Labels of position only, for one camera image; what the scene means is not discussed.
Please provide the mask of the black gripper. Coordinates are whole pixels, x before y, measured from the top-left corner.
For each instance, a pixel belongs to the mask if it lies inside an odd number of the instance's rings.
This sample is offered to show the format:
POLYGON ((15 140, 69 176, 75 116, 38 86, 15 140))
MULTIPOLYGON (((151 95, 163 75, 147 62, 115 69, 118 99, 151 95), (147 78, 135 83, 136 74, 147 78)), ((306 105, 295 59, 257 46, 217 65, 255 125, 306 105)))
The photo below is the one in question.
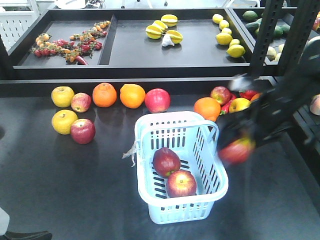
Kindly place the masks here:
POLYGON ((300 77, 288 73, 272 88, 264 89, 248 108, 219 118, 217 149, 225 149, 245 135, 257 144, 263 142, 300 108, 299 90, 300 77))

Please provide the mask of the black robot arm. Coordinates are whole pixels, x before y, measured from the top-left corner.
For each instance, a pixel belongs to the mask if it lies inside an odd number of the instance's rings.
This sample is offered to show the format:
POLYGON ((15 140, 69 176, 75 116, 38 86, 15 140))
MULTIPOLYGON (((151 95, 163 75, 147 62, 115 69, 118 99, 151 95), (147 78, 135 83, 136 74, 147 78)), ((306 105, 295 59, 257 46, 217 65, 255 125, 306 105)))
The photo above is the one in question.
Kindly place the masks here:
POLYGON ((217 149, 225 148, 245 134, 261 145, 288 129, 293 113, 320 92, 320 41, 308 43, 298 64, 290 67, 274 86, 263 88, 258 79, 239 75, 230 82, 230 87, 247 87, 262 95, 248 108, 218 118, 217 149))

